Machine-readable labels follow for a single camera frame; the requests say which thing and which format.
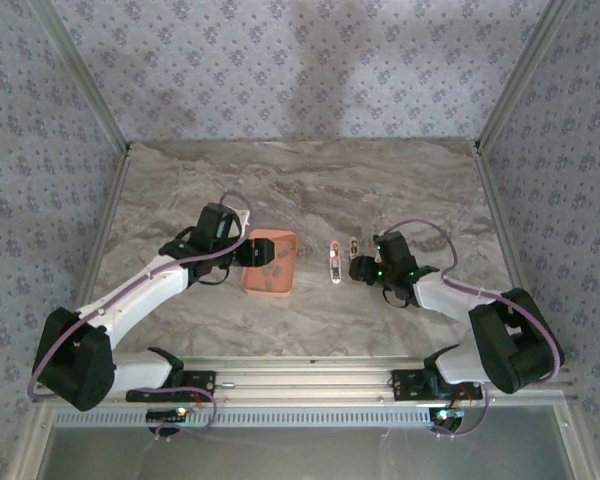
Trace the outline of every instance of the orange container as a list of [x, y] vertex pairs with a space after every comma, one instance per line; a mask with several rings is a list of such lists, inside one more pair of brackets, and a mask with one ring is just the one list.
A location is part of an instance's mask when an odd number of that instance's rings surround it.
[[267, 297], [287, 297], [293, 287], [298, 235], [288, 230], [256, 229], [249, 238], [268, 238], [276, 246], [274, 261], [258, 268], [242, 270], [242, 288], [247, 293]]

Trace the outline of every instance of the patterned wallpaper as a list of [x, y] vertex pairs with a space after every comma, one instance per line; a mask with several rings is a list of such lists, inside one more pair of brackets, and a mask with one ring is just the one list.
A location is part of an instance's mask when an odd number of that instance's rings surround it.
[[576, 5], [488, 158], [600, 452], [600, 0]]
[[118, 153], [26, 1], [0, 2], [0, 478], [48, 313], [71, 305]]
[[547, 0], [54, 0], [127, 140], [475, 139]]

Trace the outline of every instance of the floor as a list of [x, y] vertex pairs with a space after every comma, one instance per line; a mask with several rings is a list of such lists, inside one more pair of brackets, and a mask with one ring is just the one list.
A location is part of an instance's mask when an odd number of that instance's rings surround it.
[[[372, 235], [406, 218], [450, 232], [460, 255], [455, 276], [504, 290], [509, 280], [467, 142], [187, 142], [135, 144], [94, 298], [140, 270], [195, 224], [228, 188], [253, 203], [256, 227], [299, 236], [288, 298], [245, 293], [235, 268], [222, 286], [194, 285], [132, 329], [121, 351], [158, 346], [179, 355], [414, 355], [457, 342], [466, 327], [416, 308], [387, 305], [379, 288], [331, 283], [329, 245]], [[428, 227], [402, 230], [421, 265], [451, 261]]]

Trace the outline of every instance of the marble surface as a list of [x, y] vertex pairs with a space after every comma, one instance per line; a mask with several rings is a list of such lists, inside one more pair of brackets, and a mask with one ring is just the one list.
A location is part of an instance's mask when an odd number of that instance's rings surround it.
[[[360, 239], [405, 218], [443, 226], [460, 255], [454, 276], [495, 289], [509, 281], [495, 227], [466, 142], [415, 140], [296, 143], [135, 144], [106, 243], [94, 298], [140, 270], [157, 249], [195, 224], [225, 189], [253, 203], [256, 228], [297, 232], [288, 298], [240, 287], [239, 268], [222, 286], [194, 285], [134, 327], [121, 351], [158, 346], [179, 355], [413, 355], [457, 341], [466, 327], [443, 315], [387, 305], [379, 288], [329, 279], [333, 239]], [[420, 265], [451, 261], [425, 226], [402, 232]]]

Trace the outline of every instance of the metal bracket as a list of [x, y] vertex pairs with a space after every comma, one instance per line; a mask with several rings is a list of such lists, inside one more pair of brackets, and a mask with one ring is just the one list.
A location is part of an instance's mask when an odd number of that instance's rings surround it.
[[[212, 371], [184, 371], [179, 385], [174, 387], [196, 387], [209, 392], [211, 395], [215, 392], [216, 372]], [[191, 392], [176, 393], [145, 393], [138, 390], [129, 390], [126, 396], [130, 403], [190, 403], [197, 401], [198, 398]], [[210, 400], [204, 395], [199, 395], [199, 400], [208, 403]]]
[[430, 377], [425, 370], [393, 370], [391, 387], [396, 402], [421, 400], [481, 400], [482, 389], [473, 383], [451, 385]]

